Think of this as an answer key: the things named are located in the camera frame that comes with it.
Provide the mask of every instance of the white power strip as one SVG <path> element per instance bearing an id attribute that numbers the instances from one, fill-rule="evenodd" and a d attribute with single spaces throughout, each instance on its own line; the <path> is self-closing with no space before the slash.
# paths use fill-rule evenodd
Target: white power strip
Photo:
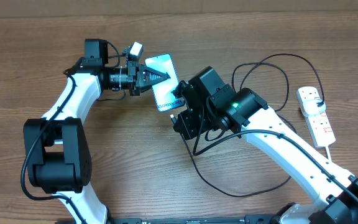
<path id="1" fill-rule="evenodd" d="M 303 103 L 308 100 L 320 99 L 318 91 L 315 87 L 305 86 L 296 92 L 301 110 L 305 110 Z M 331 160 L 328 146 L 335 142 L 335 135 L 333 129 L 328 121 L 327 113 L 315 114 L 314 116 L 305 117 L 308 124 L 310 136 L 315 147 L 325 147 L 327 150 L 328 159 Z"/>

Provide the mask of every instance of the power plug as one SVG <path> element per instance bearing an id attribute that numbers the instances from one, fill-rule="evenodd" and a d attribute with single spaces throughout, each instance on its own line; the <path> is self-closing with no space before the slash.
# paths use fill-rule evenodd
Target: power plug
<path id="1" fill-rule="evenodd" d="M 297 92 L 296 96 L 300 104 L 302 114 L 305 115 L 304 105 L 307 105 L 305 102 L 319 101 L 320 96 L 315 87 L 305 86 L 301 87 Z M 320 113 L 318 111 L 314 115 L 305 116 L 306 123 L 309 128 L 310 136 L 313 140 L 315 147 L 325 147 L 327 150 L 328 159 L 331 160 L 329 155 L 328 146 L 335 142 L 335 135 L 333 129 L 328 121 L 326 111 Z"/>

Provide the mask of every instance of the white plug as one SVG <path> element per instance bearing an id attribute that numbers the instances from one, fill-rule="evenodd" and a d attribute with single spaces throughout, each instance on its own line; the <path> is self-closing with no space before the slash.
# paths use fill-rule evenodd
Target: white plug
<path id="1" fill-rule="evenodd" d="M 327 157 L 331 160 L 328 146 L 335 142 L 333 129 L 328 121 L 326 104 L 320 107 L 317 103 L 321 102 L 318 91 L 315 87 L 306 86 L 296 92 L 303 116 L 309 128 L 310 136 L 315 147 L 325 147 Z"/>

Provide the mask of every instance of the power outlet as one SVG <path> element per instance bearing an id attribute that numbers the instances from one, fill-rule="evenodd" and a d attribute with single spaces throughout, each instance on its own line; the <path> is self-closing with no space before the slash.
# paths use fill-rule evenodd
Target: power outlet
<path id="1" fill-rule="evenodd" d="M 303 111 L 305 110 L 303 108 L 304 101 L 320 99 L 317 89 L 312 86 L 300 88 L 296 92 L 296 96 L 298 97 L 301 110 Z M 315 147 L 328 147 L 330 144 L 335 142 L 335 135 L 328 121 L 326 112 L 305 117 L 305 119 Z"/>

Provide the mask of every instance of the white cable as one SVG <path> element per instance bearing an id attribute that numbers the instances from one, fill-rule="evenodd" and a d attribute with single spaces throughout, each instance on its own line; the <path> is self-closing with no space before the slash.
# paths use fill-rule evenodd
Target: white cable
<path id="1" fill-rule="evenodd" d="M 332 159 L 331 159 L 331 153 L 329 153 L 329 149 L 328 149 L 328 146 L 326 146 L 326 153 L 327 153 L 327 158 L 330 162 L 332 162 Z"/>

